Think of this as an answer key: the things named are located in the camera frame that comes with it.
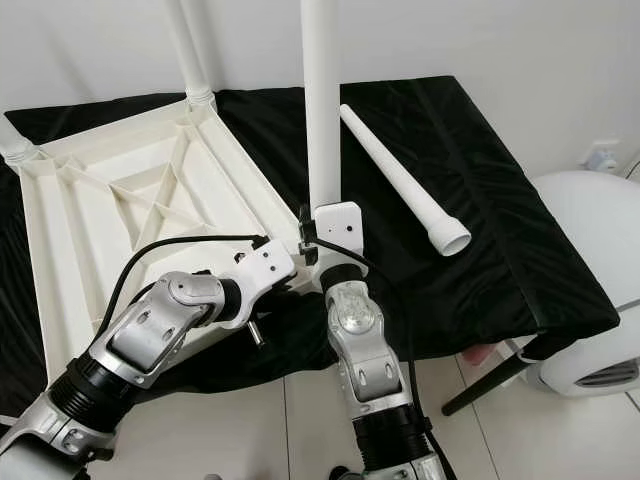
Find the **white wall power socket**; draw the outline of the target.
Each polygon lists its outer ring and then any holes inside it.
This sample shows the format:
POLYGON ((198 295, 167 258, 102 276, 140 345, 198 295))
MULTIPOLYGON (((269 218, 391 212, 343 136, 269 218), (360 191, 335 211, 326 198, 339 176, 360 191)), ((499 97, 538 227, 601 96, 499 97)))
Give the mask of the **white wall power socket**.
POLYGON ((588 152, 582 159, 582 168, 589 172, 614 173, 618 166, 618 140, 596 140, 591 142, 588 152))

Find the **black tablecloth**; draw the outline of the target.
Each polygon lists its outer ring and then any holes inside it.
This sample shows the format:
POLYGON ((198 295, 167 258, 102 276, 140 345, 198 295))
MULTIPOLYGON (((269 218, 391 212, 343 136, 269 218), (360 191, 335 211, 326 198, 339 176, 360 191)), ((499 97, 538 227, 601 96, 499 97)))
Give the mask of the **black tablecloth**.
MULTIPOLYGON (((302 88, 223 90, 215 100, 298 212, 308 197, 302 88)), ((342 133, 342 198, 364 210, 366 255, 396 294, 379 292, 378 300, 399 302, 393 314, 411 317, 416 360, 525 335, 564 343, 620 324, 602 285, 456 78, 348 83, 340 101, 474 236, 454 259, 438 255, 356 138, 342 133)), ((19 183, 8 168, 0 180, 0 413, 17 417, 45 390, 47 376, 19 183)))

